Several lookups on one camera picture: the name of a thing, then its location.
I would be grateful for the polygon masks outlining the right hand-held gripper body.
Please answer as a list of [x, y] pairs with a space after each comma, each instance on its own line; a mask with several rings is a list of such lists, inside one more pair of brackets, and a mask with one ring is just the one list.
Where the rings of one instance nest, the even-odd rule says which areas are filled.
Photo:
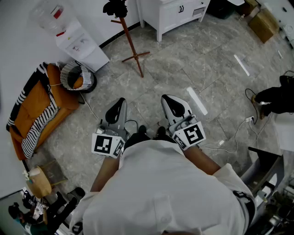
[[201, 122], [192, 114], [169, 127], [173, 140], [184, 151], [205, 140], [205, 133]]

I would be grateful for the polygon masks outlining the brown wooden coat rack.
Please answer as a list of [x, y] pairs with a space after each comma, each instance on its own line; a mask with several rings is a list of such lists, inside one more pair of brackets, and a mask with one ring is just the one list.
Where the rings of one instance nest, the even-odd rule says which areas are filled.
[[137, 52], [135, 50], [135, 47], [134, 47], [134, 44], [133, 44], [133, 41], [132, 41], [132, 38], [130, 36], [129, 30], [128, 30], [128, 27], [127, 27], [126, 22], [125, 22], [125, 20], [124, 20], [123, 17], [120, 17], [119, 18], [119, 21], [117, 21], [117, 20], [111, 20], [111, 22], [118, 23], [118, 24], [121, 24], [122, 25], [122, 27], [124, 29], [124, 33], [125, 33], [125, 35], [127, 37], [127, 40], [129, 42], [130, 48], [131, 48], [132, 53], [133, 53], [133, 56], [124, 59], [122, 62], [124, 63], [124, 62], [126, 62], [128, 60], [134, 59], [136, 61], [136, 63], [137, 63], [137, 66], [138, 66], [138, 69], [139, 69], [139, 72], [140, 72], [140, 76], [143, 78], [144, 77], [144, 74], [143, 74], [143, 71], [142, 71], [142, 68], [141, 68], [141, 65], [140, 65], [140, 62], [139, 62], [139, 57], [140, 56], [148, 55], [148, 54], [150, 54], [150, 52], [147, 51], [147, 52], [143, 52], [143, 53], [137, 54]]

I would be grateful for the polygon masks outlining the person's left forearm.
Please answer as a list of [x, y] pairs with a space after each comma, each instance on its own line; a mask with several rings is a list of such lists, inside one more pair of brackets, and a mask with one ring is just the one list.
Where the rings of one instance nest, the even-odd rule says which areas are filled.
[[105, 184], [114, 176], [119, 169], [120, 158], [106, 157], [101, 165], [97, 177], [90, 189], [90, 192], [100, 192]]

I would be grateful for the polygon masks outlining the person's right forearm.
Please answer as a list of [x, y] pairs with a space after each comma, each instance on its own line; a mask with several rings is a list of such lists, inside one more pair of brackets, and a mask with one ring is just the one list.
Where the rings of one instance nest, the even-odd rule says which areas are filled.
[[220, 166], [196, 146], [184, 150], [183, 153], [191, 163], [208, 175], [213, 175], [220, 170]]

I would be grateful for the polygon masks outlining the person's black trousers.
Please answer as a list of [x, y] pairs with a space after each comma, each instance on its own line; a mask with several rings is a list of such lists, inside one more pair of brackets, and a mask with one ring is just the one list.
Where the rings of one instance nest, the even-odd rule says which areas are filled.
[[[124, 145], [124, 149], [126, 150], [128, 147], [131, 147], [135, 144], [138, 144], [140, 142], [147, 141], [147, 140], [151, 140], [151, 139], [145, 133], [143, 133], [143, 134], [142, 133], [135, 133], [126, 141], [126, 143]], [[159, 134], [159, 135], [155, 136], [153, 138], [153, 140], [164, 140], [164, 141], [176, 144], [176, 141], [174, 141], [170, 136], [168, 136], [166, 134]]]

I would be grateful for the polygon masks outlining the round black floor device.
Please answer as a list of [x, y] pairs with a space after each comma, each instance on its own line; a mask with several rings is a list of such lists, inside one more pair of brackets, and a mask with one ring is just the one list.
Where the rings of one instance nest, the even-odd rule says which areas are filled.
[[69, 193], [67, 193], [67, 199], [69, 201], [71, 201], [72, 199], [75, 198], [76, 202], [79, 203], [79, 201], [85, 196], [85, 191], [80, 188], [80, 187], [76, 187], [75, 189], [73, 189], [72, 191], [70, 191]]

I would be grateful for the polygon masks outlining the woven striped basket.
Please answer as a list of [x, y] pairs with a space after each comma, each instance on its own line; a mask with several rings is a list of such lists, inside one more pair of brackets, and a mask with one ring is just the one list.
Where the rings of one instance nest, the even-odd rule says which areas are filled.
[[[73, 89], [73, 85], [78, 77], [83, 77], [83, 85], [78, 89]], [[90, 93], [97, 85], [97, 78], [94, 73], [78, 61], [66, 64], [60, 74], [60, 81], [63, 86], [71, 91]]]

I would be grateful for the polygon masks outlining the black white striped blanket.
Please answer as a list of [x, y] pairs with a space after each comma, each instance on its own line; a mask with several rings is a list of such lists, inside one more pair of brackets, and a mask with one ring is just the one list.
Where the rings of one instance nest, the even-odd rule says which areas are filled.
[[6, 130], [20, 141], [23, 155], [28, 159], [34, 154], [46, 125], [60, 109], [53, 97], [47, 68], [46, 62], [37, 66], [18, 96], [6, 124]]

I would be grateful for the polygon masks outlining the white water dispenser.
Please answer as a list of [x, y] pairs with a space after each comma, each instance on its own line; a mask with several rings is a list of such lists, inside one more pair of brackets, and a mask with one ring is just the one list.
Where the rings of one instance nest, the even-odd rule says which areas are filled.
[[55, 37], [55, 41], [61, 50], [93, 72], [109, 62], [109, 58], [79, 21], [72, 21], [63, 34]]

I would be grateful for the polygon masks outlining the round wooden side table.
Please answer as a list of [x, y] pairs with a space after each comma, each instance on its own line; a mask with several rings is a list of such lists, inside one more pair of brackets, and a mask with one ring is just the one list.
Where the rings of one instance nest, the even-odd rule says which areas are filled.
[[29, 171], [26, 183], [29, 190], [38, 199], [41, 199], [52, 192], [52, 186], [40, 166], [36, 166]]

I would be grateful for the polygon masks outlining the orange sofa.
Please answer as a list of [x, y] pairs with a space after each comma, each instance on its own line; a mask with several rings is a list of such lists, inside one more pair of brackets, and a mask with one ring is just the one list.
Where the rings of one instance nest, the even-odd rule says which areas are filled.
[[64, 88], [58, 66], [43, 62], [28, 79], [9, 116], [6, 130], [20, 161], [35, 150], [74, 110], [78, 96]]

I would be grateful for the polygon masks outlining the white sink cabinet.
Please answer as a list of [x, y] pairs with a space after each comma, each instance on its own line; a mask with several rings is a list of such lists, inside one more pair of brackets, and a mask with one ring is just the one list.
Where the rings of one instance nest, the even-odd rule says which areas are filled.
[[137, 0], [141, 27], [147, 23], [162, 35], [193, 20], [201, 22], [211, 0]]

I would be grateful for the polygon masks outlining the large cardboard box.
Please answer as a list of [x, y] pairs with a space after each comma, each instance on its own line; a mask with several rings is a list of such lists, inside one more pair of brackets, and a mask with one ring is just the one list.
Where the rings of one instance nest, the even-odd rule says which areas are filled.
[[276, 18], [266, 8], [261, 9], [248, 25], [264, 44], [279, 32], [279, 24]]

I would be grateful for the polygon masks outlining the small cardboard box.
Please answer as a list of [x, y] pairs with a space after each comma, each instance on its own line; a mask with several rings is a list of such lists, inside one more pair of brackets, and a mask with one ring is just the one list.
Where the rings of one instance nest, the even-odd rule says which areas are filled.
[[248, 16], [258, 4], [256, 0], [244, 0], [244, 3], [236, 8], [236, 12], [239, 15]]

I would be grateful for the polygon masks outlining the black chair frame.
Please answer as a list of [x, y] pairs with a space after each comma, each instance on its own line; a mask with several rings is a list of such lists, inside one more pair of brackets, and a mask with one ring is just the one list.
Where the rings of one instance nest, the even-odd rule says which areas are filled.
[[270, 188], [269, 195], [272, 195], [284, 178], [283, 156], [253, 147], [248, 147], [248, 151], [255, 152], [258, 159], [241, 176], [242, 181], [253, 196], [265, 186]]

